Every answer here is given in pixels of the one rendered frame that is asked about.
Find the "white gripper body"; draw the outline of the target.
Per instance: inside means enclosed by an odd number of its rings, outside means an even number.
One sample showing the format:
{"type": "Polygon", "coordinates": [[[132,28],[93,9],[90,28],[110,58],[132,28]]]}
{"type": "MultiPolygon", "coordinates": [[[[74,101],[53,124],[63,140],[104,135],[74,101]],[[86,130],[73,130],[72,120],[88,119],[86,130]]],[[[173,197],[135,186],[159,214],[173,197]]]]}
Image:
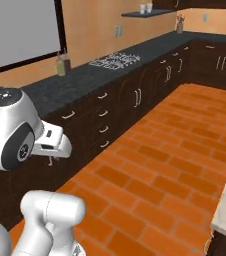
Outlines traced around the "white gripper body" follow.
{"type": "Polygon", "coordinates": [[[60,130],[57,133],[56,156],[69,158],[72,152],[72,145],[69,138],[60,130]]]}

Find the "dark brown drawer front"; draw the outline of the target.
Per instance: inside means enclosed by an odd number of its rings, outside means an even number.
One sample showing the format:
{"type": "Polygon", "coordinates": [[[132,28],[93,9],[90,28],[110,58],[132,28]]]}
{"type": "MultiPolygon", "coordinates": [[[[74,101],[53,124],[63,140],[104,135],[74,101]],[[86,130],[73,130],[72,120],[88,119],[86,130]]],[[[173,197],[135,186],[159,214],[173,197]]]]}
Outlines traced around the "dark brown drawer front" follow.
{"type": "Polygon", "coordinates": [[[53,111],[45,118],[45,120],[48,123],[61,126],[64,130],[71,130],[78,126],[83,113],[82,103],[80,101],[75,101],[53,111]],[[75,111],[76,113],[72,118],[67,120],[62,119],[62,115],[69,115],[72,111],[75,111]]]}
{"type": "Polygon", "coordinates": [[[106,131],[105,133],[94,133],[86,141],[86,159],[91,161],[103,150],[105,150],[112,142],[115,141],[116,134],[112,131],[106,131]],[[106,141],[109,141],[109,145],[105,148],[101,148],[100,145],[104,144],[106,141]]]}
{"type": "Polygon", "coordinates": [[[108,104],[117,98],[119,85],[117,83],[109,83],[101,86],[94,91],[87,94],[82,101],[82,106],[85,110],[94,109],[102,104],[108,104]],[[98,96],[102,96],[104,93],[108,93],[108,96],[104,99],[98,99],[98,96]]]}
{"type": "Polygon", "coordinates": [[[88,120],[88,124],[90,121],[95,117],[98,116],[98,114],[103,113],[105,110],[108,110],[107,115],[113,115],[116,118],[116,101],[111,101],[108,104],[102,104],[101,106],[95,107],[94,109],[89,109],[86,113],[86,118],[88,120]]]}
{"type": "Polygon", "coordinates": [[[88,140],[94,133],[100,133],[99,130],[109,127],[107,131],[113,131],[116,125],[116,118],[113,115],[104,117],[95,116],[86,128],[86,139],[88,140]]]}

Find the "dark brown cupboard door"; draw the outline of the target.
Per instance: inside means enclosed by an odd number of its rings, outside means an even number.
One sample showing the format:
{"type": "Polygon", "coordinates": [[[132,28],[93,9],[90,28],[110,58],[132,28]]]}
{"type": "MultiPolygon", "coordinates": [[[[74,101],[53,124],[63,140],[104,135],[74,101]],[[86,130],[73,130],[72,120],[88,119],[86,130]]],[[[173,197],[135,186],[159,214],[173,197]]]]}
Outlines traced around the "dark brown cupboard door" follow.
{"type": "Polygon", "coordinates": [[[135,104],[135,90],[138,89],[139,78],[135,74],[128,75],[123,81],[119,95],[119,119],[120,131],[124,131],[134,122],[137,107],[135,104]]]}
{"type": "Polygon", "coordinates": [[[152,90],[151,86],[151,78],[152,78],[153,70],[150,65],[147,65],[140,78],[140,105],[139,105],[139,116],[142,117],[146,110],[148,109],[150,102],[150,93],[152,90]]]}

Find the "olive green bottle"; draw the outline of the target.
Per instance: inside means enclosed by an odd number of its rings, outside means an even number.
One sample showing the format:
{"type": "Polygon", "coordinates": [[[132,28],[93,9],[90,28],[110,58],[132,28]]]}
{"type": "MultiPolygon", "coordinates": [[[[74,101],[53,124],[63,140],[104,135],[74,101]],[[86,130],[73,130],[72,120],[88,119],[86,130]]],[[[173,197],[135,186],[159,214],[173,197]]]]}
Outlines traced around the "olive green bottle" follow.
{"type": "Polygon", "coordinates": [[[59,76],[65,75],[65,65],[64,65],[63,59],[61,58],[60,53],[57,53],[56,68],[57,68],[57,74],[59,76]]]}

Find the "dark brown bottle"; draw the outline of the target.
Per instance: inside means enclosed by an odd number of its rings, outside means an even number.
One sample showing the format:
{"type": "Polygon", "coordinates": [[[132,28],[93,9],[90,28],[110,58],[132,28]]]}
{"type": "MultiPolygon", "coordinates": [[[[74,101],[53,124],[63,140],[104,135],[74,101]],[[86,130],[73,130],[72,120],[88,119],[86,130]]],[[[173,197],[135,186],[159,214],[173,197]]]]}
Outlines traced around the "dark brown bottle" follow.
{"type": "Polygon", "coordinates": [[[71,70],[71,62],[70,62],[70,59],[69,59],[66,49],[64,49],[63,61],[64,61],[64,66],[65,66],[65,71],[66,71],[66,73],[68,73],[71,70]]]}

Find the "silver hob with black grates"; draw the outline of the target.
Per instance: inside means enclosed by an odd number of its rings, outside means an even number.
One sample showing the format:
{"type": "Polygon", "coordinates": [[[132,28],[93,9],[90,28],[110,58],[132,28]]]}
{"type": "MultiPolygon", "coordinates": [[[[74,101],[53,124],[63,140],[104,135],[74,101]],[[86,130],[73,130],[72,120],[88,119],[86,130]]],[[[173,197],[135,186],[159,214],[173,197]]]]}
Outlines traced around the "silver hob with black grates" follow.
{"type": "Polygon", "coordinates": [[[138,55],[125,53],[111,53],[106,57],[96,59],[90,62],[95,67],[106,68],[110,70],[124,69],[140,60],[138,55]]]}

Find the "dark framed grey window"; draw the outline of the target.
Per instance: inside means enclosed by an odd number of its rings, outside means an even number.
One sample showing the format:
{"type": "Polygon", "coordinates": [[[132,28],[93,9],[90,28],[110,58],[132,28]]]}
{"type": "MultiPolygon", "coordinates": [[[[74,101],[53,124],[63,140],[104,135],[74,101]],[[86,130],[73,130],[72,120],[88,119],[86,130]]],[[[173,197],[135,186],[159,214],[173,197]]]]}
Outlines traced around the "dark framed grey window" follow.
{"type": "Polygon", "coordinates": [[[0,0],[0,72],[66,48],[62,0],[0,0]]]}

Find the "dark brown base cupboard run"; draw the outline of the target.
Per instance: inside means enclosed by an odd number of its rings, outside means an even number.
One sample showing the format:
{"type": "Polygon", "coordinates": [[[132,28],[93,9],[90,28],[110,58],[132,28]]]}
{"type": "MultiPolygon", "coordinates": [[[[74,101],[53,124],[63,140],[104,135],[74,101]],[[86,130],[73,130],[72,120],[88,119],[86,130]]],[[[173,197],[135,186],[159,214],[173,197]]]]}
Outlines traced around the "dark brown base cupboard run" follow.
{"type": "Polygon", "coordinates": [[[193,41],[188,78],[193,83],[226,90],[226,42],[193,41]]]}
{"type": "Polygon", "coordinates": [[[151,105],[155,106],[174,91],[185,74],[190,47],[185,43],[163,55],[153,66],[151,105]]]}

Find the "grey pot with utensils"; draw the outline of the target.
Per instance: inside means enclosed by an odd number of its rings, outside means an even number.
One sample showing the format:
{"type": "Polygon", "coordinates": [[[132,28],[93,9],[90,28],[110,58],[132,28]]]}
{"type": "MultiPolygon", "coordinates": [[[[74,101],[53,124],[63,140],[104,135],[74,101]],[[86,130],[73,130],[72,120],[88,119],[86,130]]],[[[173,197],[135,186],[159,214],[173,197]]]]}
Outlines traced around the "grey pot with utensils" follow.
{"type": "Polygon", "coordinates": [[[185,17],[182,14],[180,14],[180,15],[177,15],[176,18],[177,18],[176,32],[177,34],[181,34],[183,32],[185,17]]]}

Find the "dark wall shelf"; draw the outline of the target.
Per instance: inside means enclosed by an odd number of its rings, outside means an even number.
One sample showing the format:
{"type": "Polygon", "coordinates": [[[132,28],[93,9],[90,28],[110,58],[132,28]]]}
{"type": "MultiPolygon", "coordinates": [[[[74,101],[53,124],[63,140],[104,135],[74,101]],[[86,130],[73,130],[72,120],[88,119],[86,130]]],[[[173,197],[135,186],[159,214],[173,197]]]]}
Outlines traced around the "dark wall shelf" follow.
{"type": "Polygon", "coordinates": [[[152,9],[150,13],[144,12],[141,14],[139,11],[135,12],[128,12],[128,13],[123,13],[121,14],[122,17],[130,17],[130,18],[149,18],[149,17],[154,17],[154,16],[159,16],[163,14],[168,14],[168,13],[173,13],[175,10],[169,10],[169,9],[152,9]]]}

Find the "dark brown wall cupboards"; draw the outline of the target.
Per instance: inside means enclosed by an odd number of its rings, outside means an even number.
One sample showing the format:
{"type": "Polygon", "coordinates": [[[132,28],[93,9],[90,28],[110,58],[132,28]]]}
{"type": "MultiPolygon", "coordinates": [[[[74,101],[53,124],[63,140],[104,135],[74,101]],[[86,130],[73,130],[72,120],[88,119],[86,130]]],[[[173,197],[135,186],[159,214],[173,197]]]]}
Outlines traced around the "dark brown wall cupboards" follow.
{"type": "Polygon", "coordinates": [[[152,0],[154,9],[226,9],[226,0],[152,0]]]}

